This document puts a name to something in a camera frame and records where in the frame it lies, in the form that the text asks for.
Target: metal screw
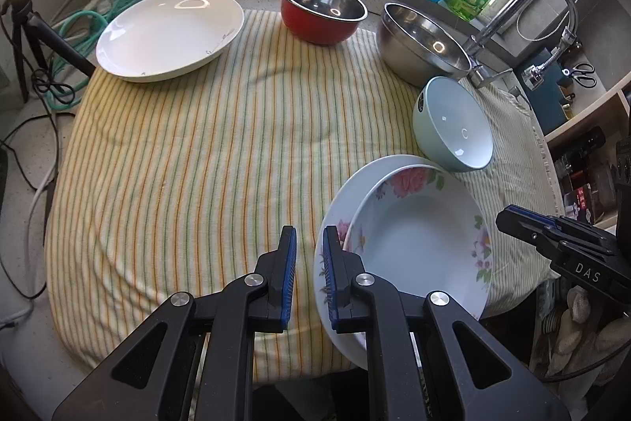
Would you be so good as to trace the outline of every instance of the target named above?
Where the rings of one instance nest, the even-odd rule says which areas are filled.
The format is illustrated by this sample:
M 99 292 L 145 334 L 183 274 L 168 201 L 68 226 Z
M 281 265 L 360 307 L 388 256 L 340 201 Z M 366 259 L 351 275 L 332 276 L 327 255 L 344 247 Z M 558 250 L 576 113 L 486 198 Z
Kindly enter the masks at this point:
M 449 295 L 447 295 L 446 293 L 443 293 L 442 291 L 434 291 L 430 295 L 430 301 L 434 305 L 439 305 L 439 306 L 447 305 L 449 303 Z
M 182 307 L 183 305 L 186 305 L 187 303 L 189 303 L 189 300 L 190 296 L 188 293 L 180 292 L 171 297 L 171 303 L 176 307 Z
M 263 275 L 258 273 L 250 273 L 244 278 L 245 285 L 247 286 L 260 286 L 263 284 Z
M 355 281 L 361 286 L 371 286 L 375 283 L 375 278 L 370 273 L 360 273 Z

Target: light green bowl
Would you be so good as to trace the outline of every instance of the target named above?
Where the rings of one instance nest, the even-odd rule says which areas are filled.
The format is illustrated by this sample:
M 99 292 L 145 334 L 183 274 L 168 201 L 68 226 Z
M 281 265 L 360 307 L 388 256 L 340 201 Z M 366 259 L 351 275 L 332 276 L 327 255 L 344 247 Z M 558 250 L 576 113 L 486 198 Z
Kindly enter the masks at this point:
M 425 156 L 449 172 L 481 170 L 493 157 L 493 135 L 478 103 L 455 80 L 437 76 L 418 96 L 414 135 Z

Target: floral plate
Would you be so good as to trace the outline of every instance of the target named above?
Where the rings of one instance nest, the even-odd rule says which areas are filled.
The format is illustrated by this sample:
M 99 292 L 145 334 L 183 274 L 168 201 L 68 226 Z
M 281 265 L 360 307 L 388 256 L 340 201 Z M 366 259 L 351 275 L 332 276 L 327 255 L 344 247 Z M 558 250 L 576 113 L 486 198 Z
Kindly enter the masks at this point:
M 340 188 L 335 198 L 333 198 L 318 234 L 318 240 L 315 245 L 313 271 L 315 304 L 318 314 L 320 315 L 326 333 L 340 353 L 348 358 L 354 365 L 364 369 L 368 369 L 365 345 L 362 347 L 354 335 L 338 334 L 330 327 L 329 309 L 326 300 L 326 280 L 324 279 L 324 261 L 322 258 L 323 232 L 328 225 L 336 225 L 343 242 L 350 222 L 355 215 L 355 211 L 375 184 L 380 183 L 386 175 L 389 175 L 394 170 L 409 165 L 422 164 L 439 169 L 438 165 L 422 157 L 398 154 L 395 156 L 381 157 L 357 170 L 357 172 L 342 185 L 342 188 Z
M 409 165 L 384 177 L 355 213 L 344 249 L 399 291 L 444 291 L 475 319 L 482 315 L 493 270 L 488 228 L 471 194 L 446 172 Z M 365 336 L 354 337 L 365 348 Z

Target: tripod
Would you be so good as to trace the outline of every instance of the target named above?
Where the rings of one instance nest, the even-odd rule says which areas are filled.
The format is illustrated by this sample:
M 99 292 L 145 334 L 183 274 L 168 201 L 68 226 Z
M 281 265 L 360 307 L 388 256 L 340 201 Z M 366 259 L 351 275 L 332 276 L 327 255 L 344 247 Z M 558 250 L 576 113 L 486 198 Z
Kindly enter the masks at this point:
M 48 64 L 46 63 L 46 58 L 43 55 L 42 46 L 40 44 L 40 42 L 43 42 L 61 58 L 65 59 L 65 61 L 88 77 L 94 73 L 96 67 L 85 57 L 81 56 L 57 34 L 51 26 L 44 22 L 39 13 L 33 11 L 32 0 L 5 0 L 2 4 L 0 16 L 8 11 L 9 6 L 11 7 L 11 21 L 13 22 L 12 39 L 15 44 L 13 47 L 13 57 L 23 102 L 26 103 L 28 100 L 28 88 L 26 86 L 26 75 L 24 75 L 24 62 L 22 60 L 22 31 L 24 31 L 26 41 L 40 69 L 48 70 Z M 57 88 L 60 93 L 63 93 L 61 87 L 54 86 L 53 88 Z

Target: white plate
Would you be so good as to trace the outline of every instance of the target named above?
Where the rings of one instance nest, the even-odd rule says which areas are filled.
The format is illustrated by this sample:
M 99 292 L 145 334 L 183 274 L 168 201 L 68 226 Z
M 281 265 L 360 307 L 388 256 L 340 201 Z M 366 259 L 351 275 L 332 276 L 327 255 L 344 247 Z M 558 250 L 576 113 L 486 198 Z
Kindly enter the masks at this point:
M 143 0 L 105 28 L 97 60 L 133 82 L 171 79 L 219 56 L 243 22 L 235 0 Z
M 314 256 L 314 293 L 315 304 L 322 325 L 330 340 L 344 357 L 354 365 L 368 369 L 365 346 L 362 347 L 353 334 L 338 334 L 330 327 L 329 307 L 326 300 L 326 280 L 324 279 L 324 261 L 322 257 L 323 232 L 328 225 L 335 225 L 343 239 L 350 225 L 355 211 L 361 205 L 364 197 L 375 184 L 394 170 L 408 165 L 433 165 L 431 161 L 418 156 L 400 154 L 386 156 L 365 165 L 342 185 L 324 216 L 324 220 L 318 233 Z
M 475 319 L 482 315 L 493 270 L 488 227 L 449 173 L 409 165 L 384 177 L 355 213 L 344 249 L 399 291 L 444 291 Z M 354 336 L 365 348 L 365 336 Z

